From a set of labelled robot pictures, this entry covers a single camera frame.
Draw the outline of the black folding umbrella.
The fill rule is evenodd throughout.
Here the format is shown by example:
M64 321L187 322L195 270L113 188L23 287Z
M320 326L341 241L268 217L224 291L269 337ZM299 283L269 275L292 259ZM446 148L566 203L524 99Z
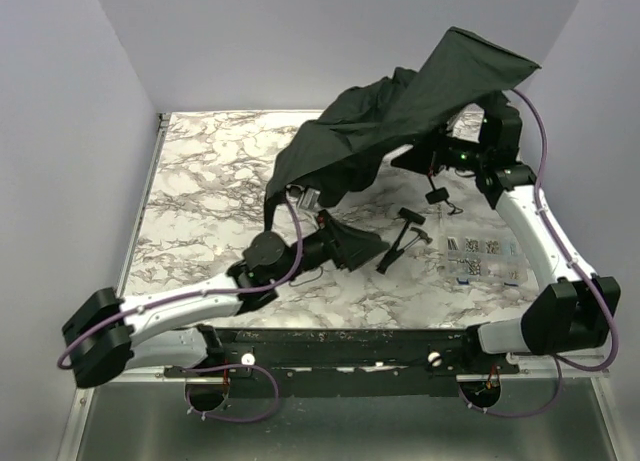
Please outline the black folding umbrella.
M392 76L351 87L298 128L275 158L264 196L265 229L271 229L286 187L316 189L320 205L334 207L373 183L387 153L418 143L467 105L517 87L539 67L450 27L419 70L398 67Z

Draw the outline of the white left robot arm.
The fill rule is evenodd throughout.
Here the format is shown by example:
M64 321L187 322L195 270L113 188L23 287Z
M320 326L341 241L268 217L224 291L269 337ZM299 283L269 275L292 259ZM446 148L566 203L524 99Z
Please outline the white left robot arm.
M112 287L95 291L62 327L65 351L57 364L81 389L101 386L128 369L181 365L174 348L156 338L190 324L257 311L277 298L277 287L326 262L354 271L389 247L378 234L350 227L327 211L318 228L296 241L263 231L240 261L205 281L161 293L120 297Z

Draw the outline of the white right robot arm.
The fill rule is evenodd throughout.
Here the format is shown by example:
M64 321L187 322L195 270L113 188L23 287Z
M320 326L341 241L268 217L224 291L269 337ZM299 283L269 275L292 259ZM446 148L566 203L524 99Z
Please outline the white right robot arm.
M440 126L392 160L392 166L433 178L443 169L470 171L490 207L509 226L529 262L540 294L518 318L470 326L465 352L563 356L618 348L613 326L621 289L600 276L570 243L541 188L542 172L518 161L522 120L498 93L478 100L484 111L477 141Z

